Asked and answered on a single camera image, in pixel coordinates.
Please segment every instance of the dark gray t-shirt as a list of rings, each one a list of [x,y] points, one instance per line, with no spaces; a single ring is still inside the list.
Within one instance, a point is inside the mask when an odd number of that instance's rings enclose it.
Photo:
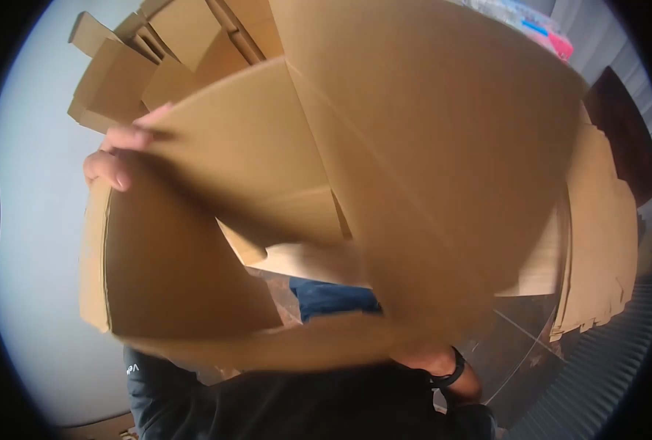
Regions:
[[[492,439],[483,405],[437,412],[428,373],[394,362],[322,373],[250,372],[212,386],[125,348],[141,439]]]

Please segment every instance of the black wristwatch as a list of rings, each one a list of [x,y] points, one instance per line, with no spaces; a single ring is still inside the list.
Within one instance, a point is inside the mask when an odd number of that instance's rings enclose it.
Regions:
[[[450,384],[454,383],[461,376],[462,371],[465,369],[465,359],[461,352],[456,347],[453,347],[455,352],[455,370],[452,374],[446,376],[431,376],[431,387],[438,388],[443,391]]]

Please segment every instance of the fingernail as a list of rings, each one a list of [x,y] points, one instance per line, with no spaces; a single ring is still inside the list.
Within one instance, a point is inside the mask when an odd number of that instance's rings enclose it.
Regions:
[[[130,187],[130,176],[123,171],[116,173],[116,183],[118,183],[118,188],[121,191],[125,191]]]

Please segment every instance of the finger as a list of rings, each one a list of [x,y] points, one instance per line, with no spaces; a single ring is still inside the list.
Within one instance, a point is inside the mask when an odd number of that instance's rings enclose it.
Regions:
[[[155,110],[152,110],[150,113],[146,114],[145,116],[141,118],[137,118],[135,122],[133,122],[134,125],[137,125],[138,127],[143,127],[143,128],[148,128],[150,125],[153,125],[155,122],[160,120],[165,114],[167,114],[168,111],[172,109],[174,106],[173,103],[167,102],[165,105],[158,107]]]
[[[102,179],[114,189],[125,191],[130,188],[130,176],[123,162],[107,151],[99,150],[84,159],[84,177],[91,187],[96,179]]]
[[[142,150],[152,142],[152,133],[137,127],[111,127],[103,138],[99,150]]]

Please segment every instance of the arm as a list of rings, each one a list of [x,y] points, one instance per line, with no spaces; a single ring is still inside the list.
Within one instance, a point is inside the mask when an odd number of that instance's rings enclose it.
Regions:
[[[415,370],[426,370],[432,376],[434,387],[436,382],[451,376],[456,371],[456,351],[452,346],[422,347],[406,353],[392,356],[397,362]],[[482,387],[471,365],[460,357],[462,373],[452,383],[441,388],[449,408],[454,406],[480,403]]]

